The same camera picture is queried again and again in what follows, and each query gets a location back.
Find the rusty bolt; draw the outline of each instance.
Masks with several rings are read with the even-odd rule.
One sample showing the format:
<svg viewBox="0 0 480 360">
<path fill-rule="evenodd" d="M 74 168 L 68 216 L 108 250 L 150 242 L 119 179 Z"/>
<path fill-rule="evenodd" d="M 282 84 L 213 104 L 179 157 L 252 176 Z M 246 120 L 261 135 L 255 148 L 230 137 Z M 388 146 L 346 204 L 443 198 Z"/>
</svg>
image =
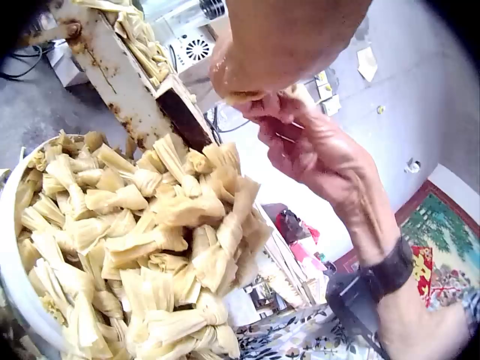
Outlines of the rusty bolt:
<svg viewBox="0 0 480 360">
<path fill-rule="evenodd" d="M 82 26 L 79 23 L 71 23 L 67 25 L 67 35 L 69 38 L 75 37 L 80 34 Z"/>
</svg>

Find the human hand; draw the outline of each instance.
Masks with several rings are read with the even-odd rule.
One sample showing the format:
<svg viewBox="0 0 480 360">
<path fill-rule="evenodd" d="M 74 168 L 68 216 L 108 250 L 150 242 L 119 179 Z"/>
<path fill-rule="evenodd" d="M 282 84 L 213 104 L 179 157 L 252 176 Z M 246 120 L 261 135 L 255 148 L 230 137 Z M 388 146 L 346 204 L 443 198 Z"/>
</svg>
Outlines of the human hand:
<svg viewBox="0 0 480 360">
<path fill-rule="evenodd" d="M 290 94 L 237 106 L 260 125 L 272 165 L 327 200 L 362 264 L 376 264 L 400 235 L 370 154 L 326 115 Z"/>
</svg>

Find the white wall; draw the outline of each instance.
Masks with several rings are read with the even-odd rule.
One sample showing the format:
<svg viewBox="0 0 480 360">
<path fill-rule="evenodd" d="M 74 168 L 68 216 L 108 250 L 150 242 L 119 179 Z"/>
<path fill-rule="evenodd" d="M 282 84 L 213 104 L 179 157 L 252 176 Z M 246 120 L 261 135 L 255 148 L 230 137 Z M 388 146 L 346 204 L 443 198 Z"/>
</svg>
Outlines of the white wall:
<svg viewBox="0 0 480 360">
<path fill-rule="evenodd" d="M 461 178 L 438 164 L 428 180 L 450 196 L 477 224 L 480 224 L 480 196 Z"/>
</svg>

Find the floral tablecloth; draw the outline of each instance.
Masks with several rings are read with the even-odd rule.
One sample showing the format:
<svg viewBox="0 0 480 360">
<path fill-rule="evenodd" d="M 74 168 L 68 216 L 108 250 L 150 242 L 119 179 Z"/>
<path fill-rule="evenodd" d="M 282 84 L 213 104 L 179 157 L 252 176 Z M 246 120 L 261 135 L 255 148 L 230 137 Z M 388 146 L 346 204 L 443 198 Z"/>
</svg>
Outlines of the floral tablecloth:
<svg viewBox="0 0 480 360">
<path fill-rule="evenodd" d="M 287 312 L 236 329 L 240 358 L 377 360 L 361 337 L 349 337 L 327 305 Z"/>
</svg>

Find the concrete floor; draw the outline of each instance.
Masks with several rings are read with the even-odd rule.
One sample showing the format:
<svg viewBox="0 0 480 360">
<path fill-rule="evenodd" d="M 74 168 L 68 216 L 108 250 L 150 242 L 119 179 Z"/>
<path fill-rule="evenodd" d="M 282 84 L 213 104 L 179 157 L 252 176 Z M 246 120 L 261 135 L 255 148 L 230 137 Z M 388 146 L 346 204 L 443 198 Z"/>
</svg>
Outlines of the concrete floor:
<svg viewBox="0 0 480 360">
<path fill-rule="evenodd" d="M 357 71 L 356 52 L 371 46 L 378 72 L 371 83 Z M 25 64 L 9 62 L 16 73 Z M 438 163 L 479 191 L 479 81 L 442 23 L 415 0 L 374 0 L 349 47 L 328 69 L 342 109 L 334 116 L 377 163 L 392 207 L 397 210 Z M 382 115 L 377 106 L 385 106 Z M 65 90 L 47 63 L 21 82 L 0 79 L 0 166 L 12 168 L 22 145 L 32 150 L 60 129 L 82 133 L 101 129 L 111 144 L 125 133 L 89 86 Z M 229 117 L 223 128 L 243 121 Z M 263 184 L 259 200 L 285 203 L 320 230 L 328 260 L 351 249 L 348 233 L 331 207 L 304 186 L 280 174 L 268 162 L 266 147 L 248 124 L 224 134 L 235 141 L 246 174 Z M 406 162 L 422 163 L 420 173 L 403 172 Z"/>
<path fill-rule="evenodd" d="M 2 71 L 17 74 L 29 64 L 9 59 Z M 125 143 L 125 131 L 89 84 L 64 89 L 43 59 L 21 81 L 0 79 L 0 167 L 14 168 L 21 146 L 27 153 L 58 134 L 101 130 L 112 144 Z"/>
</svg>

